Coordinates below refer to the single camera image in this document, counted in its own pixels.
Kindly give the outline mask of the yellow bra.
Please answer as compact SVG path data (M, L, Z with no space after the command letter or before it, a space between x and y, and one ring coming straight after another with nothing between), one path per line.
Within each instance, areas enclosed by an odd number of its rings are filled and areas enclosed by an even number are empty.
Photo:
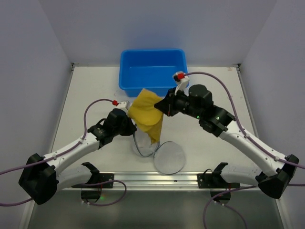
M154 105L161 100L156 93L143 88L128 109L128 116L148 135L151 144L160 142L163 113Z

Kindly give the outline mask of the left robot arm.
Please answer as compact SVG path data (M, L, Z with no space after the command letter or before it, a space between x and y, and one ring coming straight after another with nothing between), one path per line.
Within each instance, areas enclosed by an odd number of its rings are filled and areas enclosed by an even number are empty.
M127 108L114 108L102 124L90 127L85 136L44 156L33 154L21 174L19 185L38 205L46 203L57 191L67 187L100 187L107 180L101 178L99 170L91 163L84 162L72 170L67 168L109 144L116 136L133 135L136 127L127 113Z

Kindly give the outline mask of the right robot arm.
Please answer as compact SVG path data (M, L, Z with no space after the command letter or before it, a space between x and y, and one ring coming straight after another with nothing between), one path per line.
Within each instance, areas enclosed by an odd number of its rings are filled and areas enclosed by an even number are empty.
M254 168L245 168L221 162L210 178L219 187L231 183L246 184L279 199L295 174L299 163L296 156L276 152L247 132L235 116L214 105L212 93L204 85L191 86L188 94L169 89L165 98L154 107L167 116L183 113L198 119L204 131L228 142L256 164Z

